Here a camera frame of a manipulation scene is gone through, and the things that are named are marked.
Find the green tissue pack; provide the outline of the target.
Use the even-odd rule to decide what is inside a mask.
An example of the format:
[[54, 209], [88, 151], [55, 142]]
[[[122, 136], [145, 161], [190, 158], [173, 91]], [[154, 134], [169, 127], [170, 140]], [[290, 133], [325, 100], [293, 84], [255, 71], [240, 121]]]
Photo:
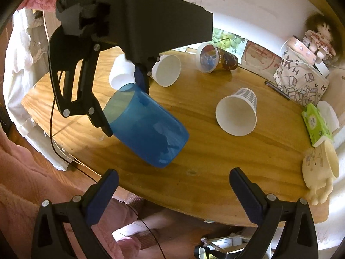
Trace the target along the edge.
[[302, 119], [309, 133], [311, 145], [316, 148], [325, 141], [334, 142], [333, 136], [322, 117], [320, 111], [314, 104], [309, 103], [302, 111]]

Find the cream cartoon mug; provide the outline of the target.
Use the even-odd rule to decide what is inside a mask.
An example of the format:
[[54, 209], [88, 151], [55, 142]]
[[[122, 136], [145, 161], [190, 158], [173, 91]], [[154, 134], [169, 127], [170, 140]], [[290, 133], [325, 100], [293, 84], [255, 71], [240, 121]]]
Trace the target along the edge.
[[309, 189], [308, 199], [311, 204], [316, 206], [325, 203], [333, 191], [333, 182], [339, 177], [339, 160], [329, 140], [325, 140], [305, 156], [302, 176]]

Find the pink round tin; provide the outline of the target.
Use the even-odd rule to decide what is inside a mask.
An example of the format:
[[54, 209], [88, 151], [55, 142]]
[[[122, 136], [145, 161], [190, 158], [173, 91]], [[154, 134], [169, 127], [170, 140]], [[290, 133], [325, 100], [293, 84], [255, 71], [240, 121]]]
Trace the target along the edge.
[[315, 64], [316, 56], [314, 53], [296, 37], [289, 38], [287, 46], [309, 65], [313, 66]]

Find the pink fleece sleeve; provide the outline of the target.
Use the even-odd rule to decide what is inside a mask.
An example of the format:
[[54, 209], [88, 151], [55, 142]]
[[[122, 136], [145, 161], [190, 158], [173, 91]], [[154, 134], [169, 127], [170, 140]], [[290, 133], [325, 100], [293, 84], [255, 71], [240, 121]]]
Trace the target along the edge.
[[[31, 257], [31, 242], [39, 206], [68, 202], [83, 192], [62, 184], [34, 160], [31, 152], [10, 141], [1, 132], [1, 232], [19, 258]], [[92, 226], [97, 238], [112, 258], [136, 258], [141, 244], [135, 236], [116, 241], [115, 230], [136, 221], [125, 204], [111, 199], [98, 224]]]

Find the white bamboo print paper cup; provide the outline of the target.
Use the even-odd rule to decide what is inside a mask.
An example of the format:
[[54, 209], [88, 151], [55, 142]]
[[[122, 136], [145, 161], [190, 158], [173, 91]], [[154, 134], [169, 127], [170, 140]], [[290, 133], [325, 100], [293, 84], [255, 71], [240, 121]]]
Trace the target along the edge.
[[161, 87], [169, 87], [176, 82], [181, 72], [181, 62], [176, 55], [162, 55], [155, 63], [151, 77]]

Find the black pen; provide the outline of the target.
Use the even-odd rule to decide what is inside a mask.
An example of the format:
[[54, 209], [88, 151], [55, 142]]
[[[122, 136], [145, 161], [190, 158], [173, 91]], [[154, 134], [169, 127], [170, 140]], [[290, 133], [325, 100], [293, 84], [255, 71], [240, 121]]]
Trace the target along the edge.
[[281, 91], [278, 87], [276, 87], [275, 85], [273, 85], [271, 82], [269, 81], [265, 81], [264, 82], [266, 86], [268, 86], [269, 88], [271, 88], [273, 91], [275, 91], [276, 93], [280, 94], [281, 96], [283, 96], [285, 99], [287, 99], [288, 101], [290, 100], [290, 97], [285, 94], [283, 91]]

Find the doll with brown hair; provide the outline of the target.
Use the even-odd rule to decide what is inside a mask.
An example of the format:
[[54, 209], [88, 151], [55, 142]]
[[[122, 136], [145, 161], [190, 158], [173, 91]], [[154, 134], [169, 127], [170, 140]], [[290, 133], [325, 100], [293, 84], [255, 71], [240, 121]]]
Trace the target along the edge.
[[302, 43], [316, 56], [315, 63], [321, 63], [337, 54], [334, 30], [330, 20], [316, 13], [306, 20], [306, 32]]

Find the white patterned paper cup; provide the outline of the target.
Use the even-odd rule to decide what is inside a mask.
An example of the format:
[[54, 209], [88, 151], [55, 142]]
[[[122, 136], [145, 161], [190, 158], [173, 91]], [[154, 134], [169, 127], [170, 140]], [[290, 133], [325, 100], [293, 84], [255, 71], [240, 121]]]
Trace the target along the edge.
[[246, 136], [257, 124], [257, 96], [248, 88], [221, 99], [216, 106], [218, 125], [233, 136]]

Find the green grape printed cardboard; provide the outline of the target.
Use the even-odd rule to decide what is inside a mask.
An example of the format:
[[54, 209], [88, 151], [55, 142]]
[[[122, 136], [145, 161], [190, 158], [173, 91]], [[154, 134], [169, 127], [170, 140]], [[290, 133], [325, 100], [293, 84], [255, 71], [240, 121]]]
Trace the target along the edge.
[[223, 29], [213, 28], [212, 41], [221, 49], [237, 50], [246, 45], [247, 39]]

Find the brown clear-rim plastic cup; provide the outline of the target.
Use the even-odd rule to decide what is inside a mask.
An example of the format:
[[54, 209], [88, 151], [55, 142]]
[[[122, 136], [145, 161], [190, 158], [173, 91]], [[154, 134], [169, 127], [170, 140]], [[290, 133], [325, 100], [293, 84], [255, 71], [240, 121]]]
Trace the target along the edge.
[[238, 67], [238, 58], [214, 44], [201, 44], [196, 51], [196, 67], [204, 73], [213, 71], [233, 71]]

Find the blue translucent plastic cup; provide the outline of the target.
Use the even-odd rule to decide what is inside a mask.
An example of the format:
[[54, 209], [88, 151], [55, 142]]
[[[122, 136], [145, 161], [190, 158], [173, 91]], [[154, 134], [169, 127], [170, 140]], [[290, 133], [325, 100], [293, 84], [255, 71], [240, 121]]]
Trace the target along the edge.
[[134, 83], [113, 94], [104, 114], [113, 135], [157, 168], [169, 165], [190, 137], [178, 119]]

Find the letter print fabric bag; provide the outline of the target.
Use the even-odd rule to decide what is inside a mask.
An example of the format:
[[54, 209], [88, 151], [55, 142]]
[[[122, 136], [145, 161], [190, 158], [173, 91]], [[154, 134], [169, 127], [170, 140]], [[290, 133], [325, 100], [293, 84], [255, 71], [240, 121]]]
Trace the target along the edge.
[[329, 87], [329, 81], [290, 47], [282, 55], [274, 80], [284, 94], [302, 106], [317, 105]]

